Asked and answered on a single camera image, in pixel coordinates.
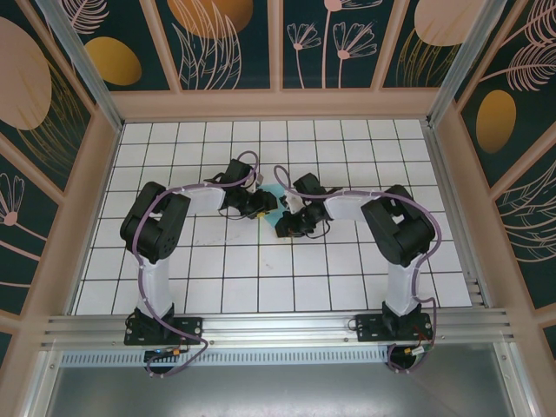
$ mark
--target blue object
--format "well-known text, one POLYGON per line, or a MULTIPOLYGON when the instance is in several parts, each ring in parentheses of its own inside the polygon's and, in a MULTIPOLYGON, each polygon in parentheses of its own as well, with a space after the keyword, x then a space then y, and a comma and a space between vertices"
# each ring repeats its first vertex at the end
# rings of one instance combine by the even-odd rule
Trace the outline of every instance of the blue object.
POLYGON ((259 188, 272 193, 276 197, 278 208, 264 216, 266 221, 270 223, 270 226, 274 228, 281 219, 282 213, 286 211, 286 208, 280 202, 280 197, 284 196, 284 188, 280 184, 261 185, 259 188))

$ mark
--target enclosure wall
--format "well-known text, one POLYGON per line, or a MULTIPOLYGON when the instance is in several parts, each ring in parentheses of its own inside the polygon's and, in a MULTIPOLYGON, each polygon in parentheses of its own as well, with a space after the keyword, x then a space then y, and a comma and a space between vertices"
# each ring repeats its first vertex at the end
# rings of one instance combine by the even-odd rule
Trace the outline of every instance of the enclosure wall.
POLYGON ((423 117, 483 3, 141 0, 65 11, 128 121, 423 117))
POLYGON ((555 8, 513 5, 438 128, 493 305, 508 309, 546 415, 556 414, 555 8))
POLYGON ((0 404, 24 394, 36 336, 61 314, 116 131, 31 8, 0 6, 0 404))

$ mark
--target robotic arm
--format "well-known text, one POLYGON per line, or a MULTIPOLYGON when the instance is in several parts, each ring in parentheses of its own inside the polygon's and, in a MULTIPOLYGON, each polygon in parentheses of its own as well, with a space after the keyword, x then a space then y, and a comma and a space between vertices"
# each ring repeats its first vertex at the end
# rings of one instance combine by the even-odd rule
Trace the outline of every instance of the robotic arm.
MULTIPOLYGON (((420 275, 416 269, 436 234, 425 214, 404 202, 413 200, 406 189, 395 185, 382 193, 390 196, 340 194, 339 189, 326 191, 313 174, 294 182, 294 189, 295 192, 286 191, 281 200, 289 211, 276 223, 278 236, 313 233, 318 222, 340 219, 365 222, 388 261, 387 296, 382 313, 356 316, 359 341, 417 341, 422 336, 430 340, 433 337, 430 317, 420 311, 421 304, 415 296, 420 275)), ((398 367, 407 369, 415 362, 414 357, 409 361, 404 355, 400 357, 398 363, 393 358, 398 367)))
MULTIPOLYGON (((205 187, 168 194, 155 206, 153 215, 144 223, 137 241, 137 252, 142 258, 142 287, 150 309, 140 296, 134 312, 126 320, 126 345, 178 344, 180 337, 155 320, 156 317, 185 333, 201 334, 201 318, 174 317, 174 303, 169 289, 169 257, 177 247, 187 215, 235 208, 241 215, 253 219, 277 209, 274 195, 258 189, 262 182, 261 175, 253 175, 253 181, 247 186, 242 182, 252 169, 250 165, 232 159, 226 172, 205 180, 205 187), (222 184, 234 183, 238 185, 222 187, 222 184)), ((129 252, 132 252, 141 219, 155 199, 165 191, 162 185, 148 182, 137 197, 120 228, 120 236, 125 240, 129 252)))

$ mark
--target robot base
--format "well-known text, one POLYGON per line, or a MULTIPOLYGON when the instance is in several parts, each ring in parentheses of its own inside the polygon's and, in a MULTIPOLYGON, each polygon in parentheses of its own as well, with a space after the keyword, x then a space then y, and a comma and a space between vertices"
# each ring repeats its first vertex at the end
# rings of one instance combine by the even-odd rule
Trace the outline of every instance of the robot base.
POLYGON ((433 337, 431 318, 420 311, 420 304, 399 317, 382 302, 382 313, 358 314, 355 326, 357 341, 418 341, 416 328, 429 340, 433 337))
MULTIPOLYGON (((202 335, 201 317, 174 317, 174 306, 162 318, 170 326, 195 336, 202 335)), ((125 337, 123 344, 126 346, 161 346, 161 345, 199 345, 199 341, 187 339, 181 341, 181 336, 170 332, 155 319, 143 314, 136 308, 133 316, 126 320, 125 337)))

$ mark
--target white tile grid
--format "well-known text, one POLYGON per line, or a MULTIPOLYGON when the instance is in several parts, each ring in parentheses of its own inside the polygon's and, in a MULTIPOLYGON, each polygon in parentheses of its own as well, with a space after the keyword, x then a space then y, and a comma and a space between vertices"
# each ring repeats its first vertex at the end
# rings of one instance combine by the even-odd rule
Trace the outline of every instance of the white tile grid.
MULTIPOLYGON (((327 188, 409 186, 416 201, 437 215, 448 240, 423 266, 422 296, 435 296, 442 307, 470 305, 418 126, 417 121, 378 120, 126 125, 76 313, 125 314, 135 305, 136 265, 124 254, 118 231, 146 182, 198 182, 221 172, 230 157, 246 149, 261 156, 265 183, 275 182, 272 168, 281 163, 289 166, 292 181, 312 172, 327 188)), ((291 239, 277 238, 264 219, 236 221, 217 213, 188 218, 179 248, 170 258, 176 312, 380 308, 387 263, 370 231, 364 224, 346 221, 332 222, 331 227, 324 238, 292 244, 291 239)))

